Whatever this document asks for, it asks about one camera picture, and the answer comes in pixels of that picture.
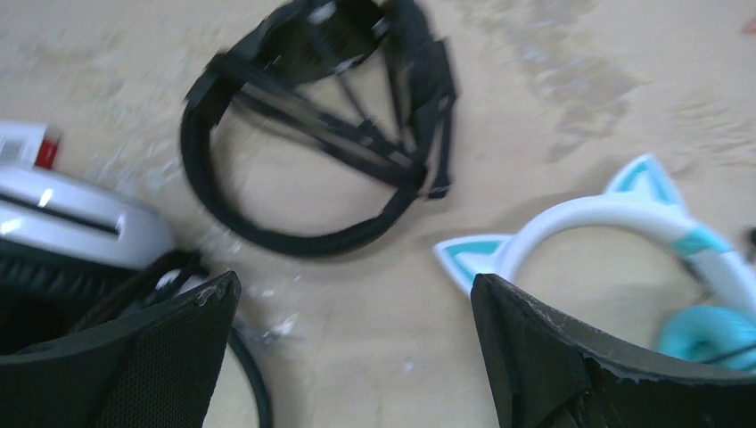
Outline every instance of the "white headphone headband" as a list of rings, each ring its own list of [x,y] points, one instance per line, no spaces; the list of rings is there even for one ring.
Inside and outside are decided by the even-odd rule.
[[[469,296],[479,273],[513,282],[517,269],[549,236],[581,226],[625,227],[688,261],[730,307],[756,314],[756,276],[727,240],[687,212],[652,154],[623,168],[604,193],[543,211],[515,235],[473,235],[434,246],[441,265]]]

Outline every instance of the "red label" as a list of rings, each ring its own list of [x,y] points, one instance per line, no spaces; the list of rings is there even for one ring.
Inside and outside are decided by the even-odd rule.
[[[44,169],[52,169],[57,154],[58,142],[45,137],[42,140],[42,145],[39,146],[39,153],[37,153],[37,160],[34,161],[34,165]]]

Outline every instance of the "white plastic casing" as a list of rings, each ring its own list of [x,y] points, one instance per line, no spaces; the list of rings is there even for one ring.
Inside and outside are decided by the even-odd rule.
[[[0,163],[0,239],[139,270],[176,246],[167,222],[141,202],[11,163]]]

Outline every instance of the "black foam padding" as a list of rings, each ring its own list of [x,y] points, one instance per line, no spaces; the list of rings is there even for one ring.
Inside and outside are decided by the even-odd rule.
[[[28,298],[89,304],[135,273],[0,239],[0,290]]]
[[[241,286],[229,272],[172,300],[0,357],[0,421],[201,427]]]
[[[751,428],[756,376],[627,343],[477,275],[472,311],[502,428]]]

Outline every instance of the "black headband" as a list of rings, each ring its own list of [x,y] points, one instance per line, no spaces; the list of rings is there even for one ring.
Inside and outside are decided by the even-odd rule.
[[[379,46],[398,128],[409,131],[400,135],[410,134],[411,142],[384,137],[341,76]],[[318,109],[295,89],[330,75],[338,78],[362,116],[360,124]],[[381,6],[372,0],[294,0],[230,50],[218,53],[186,99],[181,154],[190,186],[218,221],[271,251],[322,257],[354,250],[383,235],[423,193],[437,128],[438,172],[425,196],[443,198],[450,186],[453,77],[444,43],[431,36],[423,11],[412,0]],[[397,187],[397,192],[378,216],[327,235],[288,235],[255,225],[223,195],[210,157],[210,131],[232,104],[312,137],[318,149]]]

